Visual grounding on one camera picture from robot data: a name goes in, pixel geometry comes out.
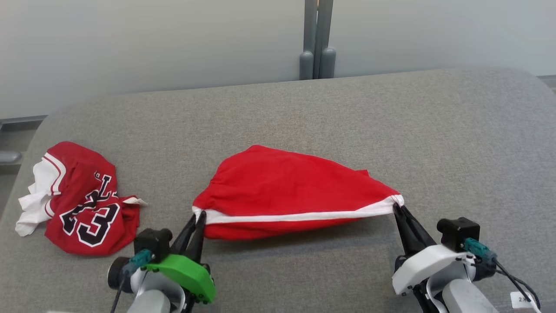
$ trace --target red fabric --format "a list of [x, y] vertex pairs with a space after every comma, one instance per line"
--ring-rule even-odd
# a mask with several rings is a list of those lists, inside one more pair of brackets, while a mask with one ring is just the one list
[[45, 159], [63, 174], [59, 195], [48, 205], [54, 216], [45, 236], [68, 253], [111, 255], [133, 241], [139, 205], [116, 194], [116, 168], [95, 151], [65, 141], [50, 148]]
[[[207, 210], [208, 238], [255, 239], [357, 219], [316, 216], [292, 221], [291, 214], [355, 211], [387, 198], [393, 204], [396, 198], [389, 197], [398, 194], [369, 177], [366, 170], [355, 171], [316, 156], [254, 145], [220, 164], [208, 187], [194, 200], [193, 210]], [[212, 213], [262, 219], [278, 216], [274, 217], [278, 220], [219, 222]]]

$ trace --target black cable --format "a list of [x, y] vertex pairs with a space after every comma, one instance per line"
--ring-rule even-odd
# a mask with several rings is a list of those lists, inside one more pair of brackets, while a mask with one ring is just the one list
[[112, 303], [112, 309], [110, 310], [110, 313], [116, 312], [116, 306], [118, 305], [118, 300], [120, 299], [120, 294], [122, 293], [123, 283], [126, 282], [126, 278], [127, 278], [126, 276], [127, 275], [123, 276], [122, 282], [118, 287], [118, 291], [116, 292], [116, 297], [114, 298], [114, 303]]
[[522, 293], [522, 295], [525, 297], [525, 299], [527, 299], [527, 302], [531, 302], [532, 300], [525, 293], [525, 291], [523, 291], [523, 288], [521, 288], [521, 286], [518, 285], [518, 282], [515, 281], [514, 277], [512, 275], [510, 275], [510, 273], [508, 273], [508, 271], [506, 271], [506, 269], [502, 266], [502, 264], [500, 264], [500, 262], [498, 262], [498, 260], [496, 258], [494, 259], [494, 263], [496, 263], [496, 265], [498, 265], [498, 267], [500, 267], [500, 269], [506, 274], [506, 276], [510, 279], [512, 284], [514, 284], [514, 286], [519, 290], [519, 292]]
[[[471, 264], [471, 265], [472, 265], [472, 266], [475, 266], [475, 267], [482, 267], [482, 268], [486, 268], [486, 269], [489, 269], [489, 270], [493, 270], [492, 268], [490, 268], [490, 267], [488, 267], [488, 266], [486, 266], [486, 265], [483, 265], [483, 264], [481, 264], [481, 263], [475, 263], [475, 264]], [[504, 275], [504, 276], [506, 276], [507, 278], [509, 278], [509, 276], [508, 276], [506, 273], [504, 273], [503, 271], [498, 270], [498, 269], [495, 270], [495, 271], [496, 271], [496, 273], [501, 274], [501, 275]], [[517, 278], [517, 277], [515, 277], [515, 276], [513, 276], [513, 275], [510, 275], [510, 276], [511, 276], [513, 279], [515, 279], [516, 282], [522, 284], [522, 285], [533, 295], [533, 297], [535, 298], [535, 303], [537, 303], [537, 308], [540, 310], [540, 300], [539, 300], [539, 297], [537, 296], [537, 293], [536, 293], [531, 287], [529, 287], [529, 285], [527, 285], [524, 281], [522, 281], [521, 279], [519, 279], [519, 278]]]

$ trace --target teal connector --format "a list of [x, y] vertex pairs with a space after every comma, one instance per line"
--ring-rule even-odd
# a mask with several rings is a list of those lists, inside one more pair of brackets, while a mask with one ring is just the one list
[[465, 240], [463, 249], [473, 253], [474, 255], [483, 259], [486, 263], [494, 264], [494, 260], [496, 259], [497, 255], [494, 251], [491, 251], [487, 246], [478, 242], [475, 239], [467, 238]]
[[126, 275], [132, 275], [133, 273], [135, 273], [135, 271], [137, 271], [138, 268], [147, 265], [151, 261], [152, 252], [147, 249], [143, 249], [139, 251], [138, 254], [130, 258], [129, 263], [124, 265], [122, 271]]

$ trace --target gray pole base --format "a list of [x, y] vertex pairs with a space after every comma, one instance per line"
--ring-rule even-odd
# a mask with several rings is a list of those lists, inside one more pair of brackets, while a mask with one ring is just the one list
[[328, 47], [322, 51], [320, 56], [320, 79], [334, 78], [334, 68], [336, 67], [336, 50]]
[[0, 164], [11, 164], [21, 158], [21, 153], [15, 151], [0, 151]]
[[299, 56], [299, 80], [312, 79], [314, 61], [315, 57], [310, 51], [305, 51]]

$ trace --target gray floor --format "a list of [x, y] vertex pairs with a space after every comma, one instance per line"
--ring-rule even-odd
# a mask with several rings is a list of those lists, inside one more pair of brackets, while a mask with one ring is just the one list
[[[556, 94], [556, 75], [540, 76], [539, 78]], [[4, 124], [0, 129], [0, 150], [27, 151], [27, 147], [40, 124], [40, 121]], [[0, 217], [4, 212], [18, 171], [18, 164], [0, 165]]]

